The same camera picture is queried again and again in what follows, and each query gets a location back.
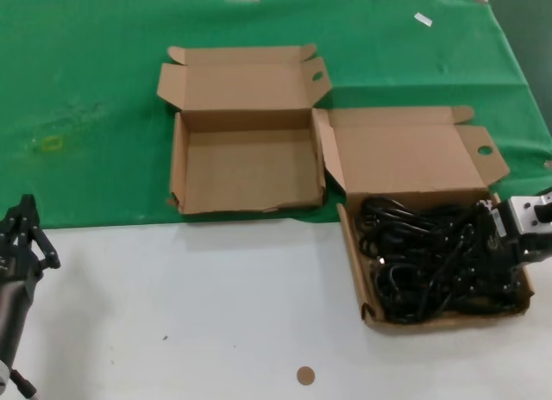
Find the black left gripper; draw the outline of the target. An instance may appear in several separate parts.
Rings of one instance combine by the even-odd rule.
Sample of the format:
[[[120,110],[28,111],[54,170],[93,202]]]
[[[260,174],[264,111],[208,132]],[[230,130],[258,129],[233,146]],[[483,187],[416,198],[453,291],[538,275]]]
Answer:
[[[43,253],[41,260],[32,250],[33,242]],[[7,210],[5,231],[1,231],[1,290],[18,285],[34,291],[42,270],[59,268],[59,255],[38,226],[35,197],[24,194],[17,205]]]

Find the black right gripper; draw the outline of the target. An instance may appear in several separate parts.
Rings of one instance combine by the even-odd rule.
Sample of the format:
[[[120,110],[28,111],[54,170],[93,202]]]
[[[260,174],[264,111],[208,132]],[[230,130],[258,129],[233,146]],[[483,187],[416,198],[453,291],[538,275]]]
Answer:
[[[533,297],[526,266],[519,266],[519,232],[509,204],[479,200],[473,211],[474,227],[464,228],[460,235],[453,288],[475,289],[480,275],[495,279],[498,296]]]

